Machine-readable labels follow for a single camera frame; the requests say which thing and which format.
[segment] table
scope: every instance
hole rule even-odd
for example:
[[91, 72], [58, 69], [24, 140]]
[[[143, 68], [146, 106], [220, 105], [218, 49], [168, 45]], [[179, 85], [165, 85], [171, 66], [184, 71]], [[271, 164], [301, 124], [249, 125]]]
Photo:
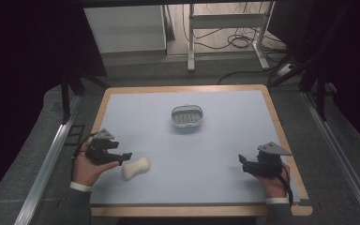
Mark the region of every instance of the table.
[[[263, 85], [227, 85], [227, 86], [166, 86], [166, 87], [123, 87], [109, 88], [102, 99], [97, 118], [92, 132], [100, 130], [102, 120], [111, 95], [115, 94], [140, 94], [140, 93], [189, 93], [189, 92], [232, 92], [232, 91], [261, 91], [272, 123], [277, 132], [280, 144], [291, 151], [285, 134], [279, 123], [274, 104], [269, 93]], [[293, 157], [287, 157], [287, 164], [292, 170], [292, 180], [295, 183], [301, 201], [292, 207], [296, 216], [308, 216], [312, 213], [309, 198], [297, 170]], [[171, 205], [171, 206], [94, 206], [92, 205], [92, 216], [95, 217], [239, 217], [239, 216], [265, 216], [265, 205], [242, 204], [242, 205]]]

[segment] wire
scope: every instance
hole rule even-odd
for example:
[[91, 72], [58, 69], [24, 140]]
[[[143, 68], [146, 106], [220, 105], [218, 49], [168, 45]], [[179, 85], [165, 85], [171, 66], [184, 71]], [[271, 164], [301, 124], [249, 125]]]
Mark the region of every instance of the wire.
[[93, 136], [95, 136], [95, 135], [96, 135], [96, 133], [91, 133], [91, 134], [87, 135], [83, 140], [81, 140], [81, 142], [79, 142], [79, 145], [78, 145], [77, 149], [75, 150], [74, 154], [72, 155], [72, 159], [71, 159], [71, 175], [70, 175], [70, 178], [69, 178], [70, 180], [72, 180], [72, 177], [73, 177], [73, 174], [74, 174], [74, 163], [75, 163], [75, 160], [77, 159], [77, 156], [78, 156], [81, 152], [83, 152], [83, 151], [81, 151], [81, 148], [82, 148], [83, 144], [86, 143], [86, 141], [87, 141], [89, 138], [91, 138], [91, 137], [93, 137]]
[[[243, 11], [244, 11], [244, 12], [247, 11], [247, 4], [245, 4]], [[186, 40], [189, 41], [189, 38], [188, 38], [187, 32], [186, 32], [186, 27], [185, 27], [184, 5], [182, 6], [182, 17], [183, 17], [183, 32], [184, 32], [184, 36], [185, 36]], [[205, 38], [205, 37], [210, 36], [210, 35], [216, 33], [217, 31], [220, 31], [220, 30], [222, 30], [222, 29], [223, 29], [223, 28], [219, 28], [219, 29], [217, 29], [217, 30], [215, 30], [215, 31], [213, 31], [213, 32], [210, 32], [210, 33], [208, 33], [208, 34], [206, 34], [206, 35], [203, 35], [203, 36], [200, 36], [200, 37], [196, 37], [195, 35], [193, 35], [193, 36], [194, 36], [195, 38]], [[202, 46], [204, 46], [204, 47], [206, 47], [206, 48], [214, 49], [214, 50], [224, 49], [224, 48], [227, 48], [227, 47], [229, 47], [229, 46], [231, 46], [231, 45], [234, 46], [235, 48], [238, 48], [238, 49], [247, 48], [248, 46], [250, 46], [250, 45], [253, 43], [253, 41], [254, 41], [254, 39], [255, 39], [255, 37], [256, 37], [256, 29], [252, 29], [252, 30], [255, 31], [255, 32], [254, 32], [254, 35], [253, 35], [253, 38], [250, 38], [250, 37], [245, 36], [245, 35], [237, 35], [236, 33], [238, 32], [238, 30], [239, 30], [239, 28], [237, 28], [237, 29], [235, 30], [235, 32], [234, 32], [233, 35], [228, 36], [228, 37], [227, 37], [227, 42], [228, 42], [228, 44], [227, 44], [227, 45], [224, 45], [224, 46], [221, 46], [221, 47], [212, 47], [212, 46], [208, 46], [208, 45], [206, 45], [206, 44], [203, 44], [203, 43], [201, 43], [201, 42], [194, 42], [194, 44], [196, 44], [196, 45], [202, 45]], [[239, 40], [245, 41], [245, 42], [246, 42], [246, 45], [235, 44], [235, 41], [239, 41]]]
[[263, 44], [262, 44], [261, 48], [264, 53], [287, 53], [288, 52], [287, 49], [273, 49], [273, 48], [267, 47]]
[[267, 35], [265, 35], [264, 37], [265, 37], [265, 38], [268, 38], [268, 39], [272, 39], [272, 40], [274, 40], [274, 41], [278, 41], [278, 42], [283, 43], [283, 41], [280, 40], [280, 39], [275, 39], [275, 38], [269, 37], [269, 36], [267, 36]]
[[233, 13], [235, 13], [236, 12], [236, 9], [237, 8], [240, 8], [241, 7], [241, 3], [238, 3], [238, 6], [236, 6], [236, 8], [233, 10]]
[[210, 14], [213, 14], [212, 11], [209, 9], [209, 7], [207, 6], [207, 3], [206, 3], [206, 9], [210, 12]]
[[274, 69], [274, 67], [271, 67], [271, 68], [269, 68], [267, 70], [257, 70], [257, 71], [244, 70], [244, 71], [231, 72], [231, 73], [228, 73], [228, 74], [222, 76], [220, 79], [218, 79], [217, 85], [220, 85], [222, 80], [232, 76], [233, 74], [237, 74], [237, 73], [264, 73], [264, 72], [269, 72], [269, 71], [271, 71], [273, 69]]
[[288, 179], [288, 182], [285, 181], [285, 179], [283, 179], [283, 177], [281, 175], [279, 175], [277, 178], [282, 183], [282, 185], [285, 187], [285, 190], [288, 192], [289, 204], [292, 206], [292, 204], [293, 204], [293, 192], [292, 192], [292, 189], [291, 189], [291, 179], [290, 179], [289, 173], [286, 170], [284, 165], [282, 165], [282, 168], [285, 170], [286, 178]]
[[260, 13], [260, 10], [262, 10], [262, 5], [263, 5], [263, 2], [260, 2], [259, 13]]
[[251, 2], [250, 5], [249, 5], [249, 13], [250, 13], [250, 10], [252, 8], [252, 5], [253, 5], [253, 2]]

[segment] cable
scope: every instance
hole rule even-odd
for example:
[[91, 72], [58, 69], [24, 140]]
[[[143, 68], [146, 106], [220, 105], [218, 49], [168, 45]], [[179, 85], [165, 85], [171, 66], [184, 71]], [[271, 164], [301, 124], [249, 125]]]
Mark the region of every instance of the cable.
[[261, 48], [264, 53], [287, 53], [288, 52], [287, 49], [272, 49], [263, 44], [262, 44]]
[[273, 74], [275, 74], [275, 72], [278, 70], [278, 68], [285, 62], [288, 60], [288, 58], [291, 56], [291, 52], [287, 52], [285, 54], [285, 56], [279, 61], [278, 64], [276, 64], [275, 66], [269, 68], [269, 69], [266, 69], [266, 70], [259, 70], [259, 71], [236, 71], [236, 72], [231, 72], [231, 73], [228, 73], [224, 76], [222, 76], [220, 79], [218, 79], [218, 82], [217, 82], [217, 85], [220, 85], [221, 81], [233, 74], [237, 74], [237, 73], [263, 73], [263, 72], [270, 72], [270, 74], [268, 75], [268, 81], [267, 81], [267, 84], [270, 83], [271, 81], [271, 78], [273, 77]]
[[[284, 58], [282, 58], [282, 60], [277, 64], [277, 68], [279, 68], [282, 64], [285, 63], [286, 60], [288, 60], [288, 58], [290, 57], [291, 54], [296, 53], [297, 51], [301, 51], [302, 48], [304, 49], [309, 49], [311, 48], [312, 44], [314, 43], [314, 41], [317, 40], [317, 38], [319, 37], [319, 35], [321, 35], [324, 31], [324, 29], [328, 26], [328, 24], [330, 24], [330, 21], [333, 20], [332, 18], [335, 16], [335, 13], [329, 13], [327, 14], [326, 18], [324, 18], [324, 20], [322, 20], [322, 22], [320, 23], [320, 25], [315, 29], [315, 31], [307, 38], [305, 39], [301, 44], [299, 44], [298, 46], [290, 49], [287, 51], [287, 54], [284, 56]], [[313, 60], [314, 60], [315, 55], [312, 55], [309, 57], [309, 59], [307, 59], [300, 67], [306, 67], [308, 64], [310, 64]], [[268, 91], [270, 92], [270, 82], [273, 79], [273, 77], [276, 75], [276, 71], [272, 71], [271, 74], [268, 77], [268, 81], [267, 81], [267, 87], [268, 87]]]
[[240, 6], [241, 6], [241, 3], [238, 3], [238, 6], [236, 6], [236, 8], [233, 10], [233, 13], [235, 13], [236, 9], [240, 8]]
[[210, 12], [210, 14], [213, 14], [213, 13], [210, 11], [209, 7], [207, 6], [207, 3], [206, 3], [206, 9]]
[[[247, 12], [247, 7], [248, 7], [248, 2], [245, 3], [244, 10], [242, 11], [243, 14], [245, 14]], [[247, 30], [248, 30], [247, 28], [242, 28], [241, 34], [242, 35], [247, 34]]]
[[87, 135], [83, 140], [81, 140], [81, 142], [79, 142], [77, 149], [75, 150], [74, 154], [72, 155], [72, 159], [71, 159], [72, 166], [71, 166], [71, 176], [70, 176], [71, 181], [72, 181], [72, 176], [74, 174], [74, 163], [75, 163], [75, 160], [77, 159], [77, 156], [82, 152], [81, 148], [82, 148], [83, 144], [86, 143], [86, 141], [89, 138], [91, 138], [95, 135], [96, 135], [96, 133], [91, 133], [91, 134]]
[[289, 197], [289, 204], [292, 206], [293, 204], [293, 192], [291, 189], [291, 179], [289, 179], [289, 174], [288, 171], [286, 170], [285, 166], [282, 165], [282, 168], [285, 170], [286, 173], [286, 177], [288, 179], [288, 182], [285, 181], [285, 179], [283, 179], [283, 177], [281, 175], [278, 175], [277, 178], [279, 179], [279, 181], [282, 183], [283, 187], [285, 188], [285, 190], [288, 192], [288, 197]]
[[263, 2], [260, 2], [259, 13], [260, 13], [260, 10], [262, 10], [262, 5], [263, 5]]
[[[247, 10], [247, 4], [245, 4], [243, 11], [245, 12], [246, 10]], [[189, 41], [188, 36], [187, 36], [187, 32], [186, 32], [185, 21], [184, 21], [184, 5], [182, 6], [182, 17], [183, 17], [183, 32], [184, 32], [184, 36], [185, 36], [186, 40]], [[211, 32], [211, 33], [208, 33], [208, 34], [203, 35], [203, 36], [200, 36], [200, 37], [196, 37], [195, 35], [193, 35], [193, 36], [194, 36], [195, 38], [204, 38], [204, 37], [207, 37], [207, 36], [209, 36], [209, 35], [212, 35], [212, 34], [216, 33], [217, 31], [220, 31], [220, 30], [222, 30], [222, 29], [223, 29], [223, 28], [219, 28], [219, 29], [217, 29], [217, 30], [215, 30], [215, 31], [213, 31], [213, 32]], [[202, 43], [200, 43], [200, 42], [194, 42], [194, 44], [196, 44], [196, 45], [202, 45], [202, 46], [204, 46], [204, 47], [206, 47], [206, 48], [214, 49], [214, 50], [224, 49], [224, 48], [227, 48], [227, 47], [230, 46], [230, 45], [232, 45], [232, 46], [234, 46], [235, 48], [238, 48], [238, 49], [247, 48], [248, 46], [250, 46], [250, 45], [253, 43], [253, 41], [254, 41], [254, 39], [255, 39], [255, 37], [256, 37], [256, 30], [254, 29], [255, 33], [254, 33], [254, 35], [253, 35], [253, 38], [250, 38], [250, 37], [245, 36], [245, 35], [237, 35], [236, 33], [237, 33], [238, 30], [239, 30], [239, 29], [237, 28], [237, 29], [235, 30], [235, 33], [234, 33], [233, 35], [228, 36], [228, 37], [227, 37], [227, 42], [228, 42], [228, 44], [227, 44], [227, 45], [224, 45], [224, 46], [221, 46], [221, 47], [212, 47], [212, 46], [208, 46], [208, 45], [206, 45], [206, 44], [202, 44]], [[244, 45], [244, 46], [237, 45], [237, 44], [235, 44], [235, 41], [236, 41], [236, 40], [246, 41], [247, 44]]]
[[250, 2], [250, 5], [249, 5], [249, 13], [250, 13], [250, 10], [252, 8], [252, 5], [253, 5], [253, 2]]
[[280, 39], [275, 39], [275, 38], [269, 37], [269, 36], [267, 36], [267, 35], [265, 35], [264, 37], [265, 37], [265, 38], [268, 38], [268, 39], [272, 39], [272, 40], [277, 41], [277, 42], [283, 43], [283, 41], [280, 40]]

